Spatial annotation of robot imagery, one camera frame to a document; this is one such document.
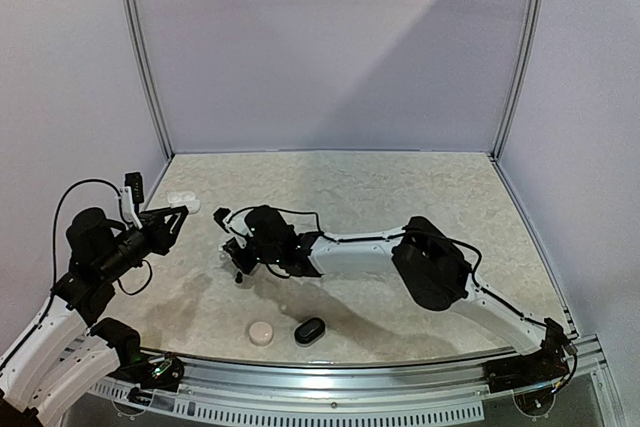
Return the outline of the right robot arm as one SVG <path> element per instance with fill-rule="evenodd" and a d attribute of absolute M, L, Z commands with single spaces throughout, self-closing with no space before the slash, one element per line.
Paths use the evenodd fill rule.
<path fill-rule="evenodd" d="M 321 228 L 298 232 L 285 220 L 287 213 L 269 205 L 214 212 L 214 221 L 230 236 L 222 249 L 242 274 L 260 265 L 282 278 L 395 273 L 419 307 L 451 310 L 505 340 L 522 355 L 516 369 L 527 383 L 552 371 L 556 356 L 576 353 L 561 324 L 536 319 L 481 279 L 479 264 L 464 256 L 476 247 L 445 236 L 425 217 L 387 231 L 339 236 Z"/>

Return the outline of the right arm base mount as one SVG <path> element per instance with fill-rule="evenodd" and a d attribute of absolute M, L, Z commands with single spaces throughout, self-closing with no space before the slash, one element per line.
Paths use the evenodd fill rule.
<path fill-rule="evenodd" d="M 485 362 L 483 374 L 491 393 L 541 386 L 555 394 L 573 378 L 577 361 L 571 340 L 544 340 L 534 353 Z"/>

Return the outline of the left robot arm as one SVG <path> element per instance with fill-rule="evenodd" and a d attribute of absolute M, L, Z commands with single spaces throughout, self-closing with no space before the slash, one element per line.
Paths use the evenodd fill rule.
<path fill-rule="evenodd" d="M 178 390 L 184 363 L 142 353 L 139 333 L 104 312 L 125 273 L 169 253 L 187 215 L 186 207 L 144 211 L 126 227 L 92 207 L 73 219 L 68 271 L 1 357 L 2 425 L 54 426 L 108 375 L 142 390 Z"/>

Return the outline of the white charging case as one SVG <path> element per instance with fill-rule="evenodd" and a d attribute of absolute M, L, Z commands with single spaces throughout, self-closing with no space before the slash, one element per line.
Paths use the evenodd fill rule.
<path fill-rule="evenodd" d="M 190 215 L 201 210 L 201 200 L 194 191 L 172 191 L 166 196 L 171 208 L 186 207 Z"/>

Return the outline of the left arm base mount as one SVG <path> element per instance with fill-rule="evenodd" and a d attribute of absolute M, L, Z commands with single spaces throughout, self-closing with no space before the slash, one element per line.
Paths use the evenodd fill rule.
<path fill-rule="evenodd" d="M 108 377 L 137 385 L 142 390 L 178 391 L 185 364 L 175 354 L 146 354 L 134 343 L 121 344 L 115 350 L 119 366 Z"/>

